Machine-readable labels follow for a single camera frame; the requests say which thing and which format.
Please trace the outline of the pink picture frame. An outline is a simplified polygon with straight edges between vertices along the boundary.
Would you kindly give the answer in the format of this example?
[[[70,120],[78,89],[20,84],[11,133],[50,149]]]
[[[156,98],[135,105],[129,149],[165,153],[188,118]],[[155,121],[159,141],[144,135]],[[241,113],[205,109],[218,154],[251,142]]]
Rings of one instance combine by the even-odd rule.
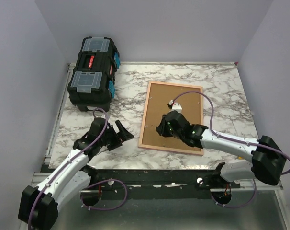
[[[203,123],[201,86],[151,81],[138,146],[190,155],[203,155],[194,139],[195,125]]]

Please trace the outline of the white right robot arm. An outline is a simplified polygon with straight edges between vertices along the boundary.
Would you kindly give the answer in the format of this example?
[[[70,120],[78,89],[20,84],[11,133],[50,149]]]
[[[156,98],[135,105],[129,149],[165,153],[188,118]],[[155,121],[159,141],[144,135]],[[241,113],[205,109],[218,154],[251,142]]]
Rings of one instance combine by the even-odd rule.
[[[166,138],[180,139],[190,147],[218,150],[243,158],[239,162],[222,164],[212,175],[212,183],[219,188],[235,180],[255,178],[268,185],[277,185],[286,163],[286,156],[268,136],[254,139],[217,133],[207,126],[190,124],[177,111],[163,115],[156,132]]]

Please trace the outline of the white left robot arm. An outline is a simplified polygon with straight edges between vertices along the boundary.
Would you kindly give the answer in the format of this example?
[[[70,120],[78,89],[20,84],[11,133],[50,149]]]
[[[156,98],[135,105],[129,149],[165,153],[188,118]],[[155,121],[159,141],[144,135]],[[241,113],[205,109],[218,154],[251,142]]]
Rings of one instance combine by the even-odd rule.
[[[93,189],[99,181],[98,171],[88,163],[102,147],[109,151],[134,138],[119,120],[118,130],[105,118],[95,118],[89,131],[74,142],[65,160],[35,187],[27,186],[21,196],[18,218],[30,229],[49,230],[61,208],[82,189]]]

